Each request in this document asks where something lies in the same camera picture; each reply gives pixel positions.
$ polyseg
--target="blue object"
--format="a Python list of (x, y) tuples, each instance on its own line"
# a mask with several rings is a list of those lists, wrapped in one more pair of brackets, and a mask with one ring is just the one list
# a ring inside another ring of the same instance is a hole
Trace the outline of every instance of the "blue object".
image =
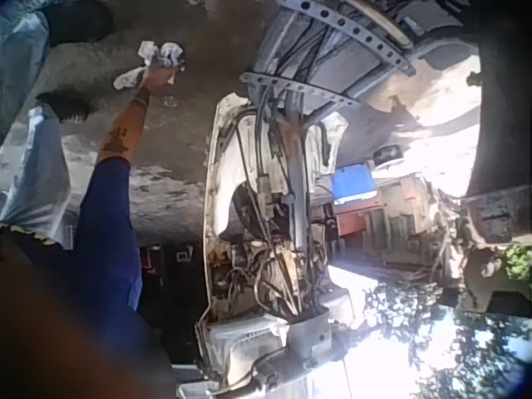
[(334, 204), (345, 204), (353, 200), (365, 200), (377, 195), (375, 180), (366, 164), (345, 166), (334, 172), (332, 177)]

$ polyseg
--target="dark shoe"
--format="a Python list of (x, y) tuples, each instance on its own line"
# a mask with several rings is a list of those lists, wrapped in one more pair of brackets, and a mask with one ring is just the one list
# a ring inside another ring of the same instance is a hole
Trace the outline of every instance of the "dark shoe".
[(78, 0), (44, 7), (50, 47), (62, 43), (98, 42), (113, 31), (113, 14), (97, 0)]
[(56, 93), (43, 93), (37, 102), (48, 104), (60, 122), (82, 123), (91, 113), (91, 108), (83, 100)]

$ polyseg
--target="metal bracket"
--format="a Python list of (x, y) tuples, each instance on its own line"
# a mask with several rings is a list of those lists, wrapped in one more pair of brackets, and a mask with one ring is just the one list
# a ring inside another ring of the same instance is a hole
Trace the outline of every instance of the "metal bracket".
[(277, 3), (345, 33), (378, 55), (385, 63), (404, 72), (405, 75), (416, 75), (416, 69), (395, 47), (340, 12), (311, 0), (277, 0)]
[(283, 89), (320, 96), (326, 101), (336, 102), (342, 106), (350, 106), (351, 108), (358, 108), (360, 106), (360, 103), (353, 100), (351, 97), (324, 89), (323, 87), (309, 85), (308, 83), (302, 83), (300, 81), (293, 81), (292, 79), (287, 79), (285, 77), (245, 72), (240, 75), (240, 80), (244, 83), (270, 86), (274, 89)]

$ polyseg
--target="hand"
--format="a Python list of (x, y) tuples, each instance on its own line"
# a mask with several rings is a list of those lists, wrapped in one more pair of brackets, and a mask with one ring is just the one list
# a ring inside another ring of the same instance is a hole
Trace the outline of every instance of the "hand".
[(165, 68), (156, 65), (148, 66), (142, 77), (140, 87), (153, 91), (164, 86), (175, 73), (176, 70), (174, 68)]

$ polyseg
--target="concrete ground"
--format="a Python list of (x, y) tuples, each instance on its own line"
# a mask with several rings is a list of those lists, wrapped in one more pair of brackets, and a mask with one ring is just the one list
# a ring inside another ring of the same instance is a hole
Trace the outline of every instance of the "concrete ground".
[[(233, 91), (240, 95), (245, 93), (239, 74), (254, 62), (264, 28), (275, 14), (275, 1), (205, 0), (200, 5), (194, 5), (193, 0), (105, 2), (116, 16), (116, 33), (101, 43), (52, 49), (33, 93), (33, 96), (44, 91), (76, 93), (96, 109), (84, 125), (62, 127), (63, 147), (71, 173), (70, 210), (76, 212), (78, 209), (98, 147), (114, 117), (134, 93), (132, 90), (116, 91), (112, 82), (122, 72), (140, 65), (136, 52), (141, 41), (179, 42), (186, 51), (186, 71), (179, 75), (175, 86), (168, 87), (152, 100), (145, 137), (131, 177), (131, 212), (133, 225), (143, 241), (198, 238), (203, 228), (206, 138), (214, 108), (223, 96)], [(434, 17), (434, 10), (420, 13), (423, 21), (433, 20), (427, 22), (429, 27), (448, 19), (441, 12)], [(344, 76), (351, 76), (353, 64), (344, 62), (343, 65)], [(461, 82), (471, 68), (467, 64), (461, 69)], [(440, 78), (433, 76), (431, 81), (438, 82)], [(392, 84), (401, 86), (400, 81)], [(467, 90), (467, 86), (463, 84), (459, 91), (453, 91), (453, 86), (456, 87), (453, 81), (435, 85), (428, 96), (434, 101), (413, 101), (408, 106), (419, 117), (427, 109), (437, 109), (442, 93), (451, 93), (454, 99), (462, 98), (461, 90)], [(376, 94), (378, 98), (389, 95), (386, 90)], [(455, 104), (455, 100), (446, 98), (446, 104)], [(449, 134), (449, 131), (436, 129), (416, 131), (413, 135), (403, 131), (397, 135), (387, 106), (382, 101), (378, 104), (378, 99), (373, 102), (378, 111), (365, 107), (345, 114), (350, 127), (338, 155), (338, 164), (365, 160), (378, 146), (390, 142), (406, 144), (427, 136)], [(465, 107), (464, 112), (472, 110), (472, 118), (478, 118), (475, 99), (468, 96)], [(459, 111), (455, 115), (456, 106), (454, 108), (447, 107), (450, 111), (443, 121), (463, 113)], [(0, 190), (7, 190), (20, 162), (27, 137), (26, 110), (27, 106), (2, 148)], [(423, 125), (442, 123), (433, 118), (425, 119)]]

